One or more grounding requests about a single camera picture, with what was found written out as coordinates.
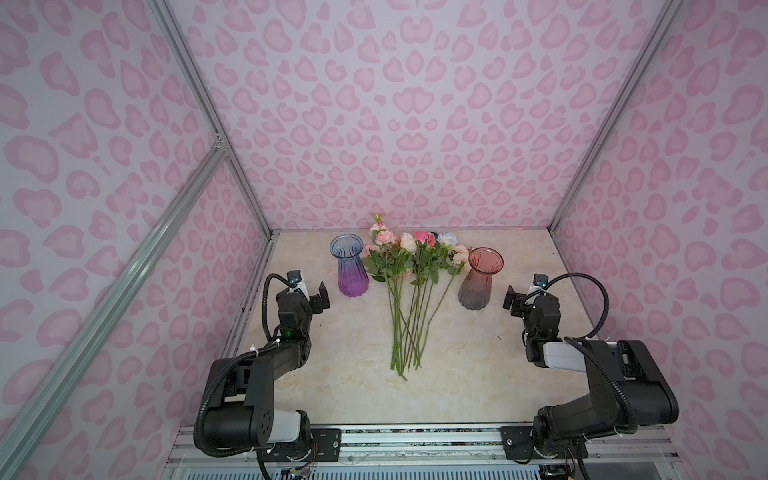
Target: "purple glass vase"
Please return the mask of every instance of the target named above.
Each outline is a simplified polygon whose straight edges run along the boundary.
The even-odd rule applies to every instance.
[[[339,259],[339,290],[346,296],[361,296],[368,290],[368,272],[362,264],[362,239],[354,233],[331,241],[331,254]]]

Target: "aluminum frame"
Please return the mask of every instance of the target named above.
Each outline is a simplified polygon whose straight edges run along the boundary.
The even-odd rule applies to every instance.
[[[231,152],[231,155],[227,158],[227,163],[230,164],[234,172],[237,186],[245,197],[248,208],[250,208],[251,213],[256,218],[264,236],[270,238],[272,236],[272,229],[259,205],[256,193],[248,181],[248,176],[237,156],[237,152],[231,147],[232,142],[214,106],[213,99],[208,93],[203,77],[200,74],[200,69],[197,67],[197,63],[190,52],[189,45],[184,37],[184,33],[181,31],[174,10],[170,7],[167,0],[147,0],[147,3],[154,14],[160,30],[163,32],[165,40],[170,46],[171,52],[176,58],[176,62],[184,74],[184,78],[187,79],[187,83],[192,89],[192,94],[197,99],[197,104],[200,105],[200,112],[205,117],[211,133],[216,137],[217,143],[224,150]]]
[[[315,425],[341,429],[338,462],[326,466],[385,465],[510,465],[498,428],[527,426],[530,422],[391,424],[391,425]],[[664,428],[640,427],[633,435],[614,435],[591,440],[585,463],[649,462],[674,465],[681,462]],[[166,466],[166,475],[190,472],[195,468],[241,468],[255,460],[248,452],[226,458],[211,458],[195,448],[192,427],[182,427]],[[532,465],[561,464],[562,460],[536,459]],[[272,463],[275,467],[291,464]]]
[[[235,356],[237,350],[240,348],[240,342],[243,340],[245,329],[251,316],[253,316],[253,309],[258,307],[259,293],[261,293],[262,283],[267,274],[266,270],[272,261],[272,254],[275,251],[275,246],[277,245],[279,237],[280,232],[273,233],[272,237],[267,239],[261,249],[259,259],[248,279],[248,286],[246,287],[246,291],[243,294],[243,300],[240,304],[240,312],[233,322],[230,334],[221,350],[220,358]]]
[[[611,104],[611,108],[608,110],[608,115],[606,115],[597,134],[594,136],[594,140],[592,140],[592,143],[587,149],[587,153],[584,155],[584,160],[579,165],[573,180],[568,185],[568,189],[566,189],[558,209],[554,212],[552,222],[549,224],[549,232],[551,235],[554,236],[560,227],[562,227],[565,218],[568,216],[568,213],[571,211],[571,208],[576,201],[576,196],[586,183],[592,167],[600,159],[603,147],[607,143],[608,138],[611,137],[611,134],[614,133],[622,115],[629,106],[634,92],[639,88],[640,83],[645,78],[645,74],[653,64],[654,59],[664,47],[664,43],[669,38],[674,22],[679,18],[678,14],[686,3],[687,0],[667,0],[661,7],[661,12],[656,17],[654,26],[650,29],[650,34],[645,39],[645,43],[643,43],[640,53],[637,54],[624,83],[621,85],[621,89],[616,95],[613,104]]]
[[[59,356],[0,443],[0,475],[15,478],[144,285],[219,166],[231,153],[214,146],[158,219],[104,299]]]

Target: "pink flower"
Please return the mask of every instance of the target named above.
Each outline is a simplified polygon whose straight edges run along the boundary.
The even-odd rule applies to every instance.
[[[381,230],[389,230],[389,227],[387,227],[384,222],[376,222],[368,229],[371,235],[373,235],[374,232],[379,232]]]
[[[379,234],[376,235],[376,245],[386,245],[387,243],[396,245],[397,235],[392,233],[390,230],[381,230]]]
[[[413,234],[413,238],[415,238],[417,242],[429,245],[430,247],[434,247],[435,243],[437,243],[435,236],[430,232],[416,232]]]

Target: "wall panel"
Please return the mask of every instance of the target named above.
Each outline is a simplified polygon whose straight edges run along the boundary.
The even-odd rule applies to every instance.
[[[692,480],[768,472],[766,22],[692,2],[555,236],[608,289],[605,335],[642,339],[667,376]]]
[[[270,225],[548,225],[661,0],[172,1]]]
[[[0,435],[212,145],[143,2],[0,6]]]
[[[178,427],[194,420],[263,242],[223,164],[22,478],[159,476]]]

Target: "mounting plate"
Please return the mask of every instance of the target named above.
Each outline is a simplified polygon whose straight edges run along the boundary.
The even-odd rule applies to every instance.
[[[501,427],[498,430],[502,434],[502,446],[504,447],[505,455],[507,455],[507,460],[524,462],[531,454],[531,449],[533,448],[531,445],[531,427]],[[576,458],[576,447],[573,445],[569,446],[568,450],[573,455],[573,458]],[[588,458],[588,456],[589,454],[585,452],[583,458]],[[535,450],[531,458],[534,460],[544,459]],[[565,451],[559,453],[554,459],[561,458],[565,458]]]
[[[341,449],[340,429],[312,429],[312,442],[317,444],[317,462],[338,462]],[[276,444],[265,454],[265,462],[307,462],[311,453],[304,449],[291,448],[290,445]]]

